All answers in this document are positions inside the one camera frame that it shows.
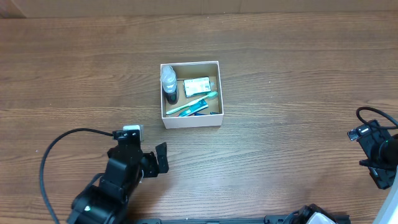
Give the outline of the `Colgate toothpaste tube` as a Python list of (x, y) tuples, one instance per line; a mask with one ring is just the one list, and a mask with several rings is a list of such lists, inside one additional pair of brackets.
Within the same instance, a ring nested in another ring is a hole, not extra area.
[(208, 103), (205, 100), (200, 100), (198, 103), (195, 103), (192, 106), (189, 106), (188, 109), (181, 112), (178, 117), (186, 117), (191, 116), (201, 110), (207, 109)]

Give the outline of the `green white toothbrush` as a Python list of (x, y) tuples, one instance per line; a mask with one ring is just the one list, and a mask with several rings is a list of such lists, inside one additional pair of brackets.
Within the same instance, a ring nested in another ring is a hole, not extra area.
[(215, 97), (217, 97), (217, 96), (218, 96), (218, 92), (217, 92), (217, 91), (211, 91), (210, 93), (208, 93), (207, 95), (205, 95), (205, 96), (203, 96), (203, 97), (201, 97), (201, 98), (198, 98), (198, 99), (193, 100), (193, 101), (191, 101), (191, 102), (189, 102), (189, 103), (187, 103), (187, 104), (185, 104), (185, 105), (182, 105), (182, 106), (179, 106), (179, 107), (177, 107), (177, 108), (174, 108), (174, 109), (172, 109), (172, 110), (167, 111), (166, 114), (167, 114), (167, 115), (174, 114), (174, 113), (176, 113), (176, 112), (178, 112), (178, 111), (180, 111), (180, 110), (182, 110), (182, 109), (184, 109), (184, 108), (187, 108), (187, 107), (189, 107), (189, 106), (192, 106), (192, 105), (198, 103), (198, 102), (201, 101), (201, 100), (205, 100), (205, 99), (207, 99), (207, 98), (215, 98)]

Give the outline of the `Dettol soap bar pack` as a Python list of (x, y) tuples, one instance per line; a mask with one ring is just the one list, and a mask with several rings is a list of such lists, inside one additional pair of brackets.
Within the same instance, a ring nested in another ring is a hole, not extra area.
[(209, 77), (194, 78), (183, 81), (185, 96), (187, 98), (208, 93), (211, 91), (211, 83)]

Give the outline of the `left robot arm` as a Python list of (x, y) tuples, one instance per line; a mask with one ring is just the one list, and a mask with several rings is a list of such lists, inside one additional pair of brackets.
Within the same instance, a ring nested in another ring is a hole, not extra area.
[(125, 222), (129, 198), (139, 183), (169, 171), (167, 143), (156, 146), (156, 152), (144, 153), (140, 127), (114, 131), (113, 139), (118, 145), (108, 151), (105, 172), (97, 174), (76, 196), (67, 223)]

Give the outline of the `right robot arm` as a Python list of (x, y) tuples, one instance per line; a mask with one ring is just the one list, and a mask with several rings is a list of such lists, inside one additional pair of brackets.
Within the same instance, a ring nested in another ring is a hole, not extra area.
[[(389, 189), (374, 223), (397, 223), (397, 135), (382, 129), (377, 120), (371, 120), (348, 132), (357, 141), (367, 158), (359, 161), (369, 169), (369, 175), (379, 189)], [(331, 215), (315, 204), (305, 205), (284, 218), (283, 223), (350, 223), (347, 215)]]

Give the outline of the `dark blue pump bottle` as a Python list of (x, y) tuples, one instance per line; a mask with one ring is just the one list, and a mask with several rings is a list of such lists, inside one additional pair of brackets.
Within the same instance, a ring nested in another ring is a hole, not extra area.
[(178, 101), (178, 83), (177, 75), (170, 65), (165, 65), (161, 69), (160, 82), (164, 95), (171, 105), (175, 105)]

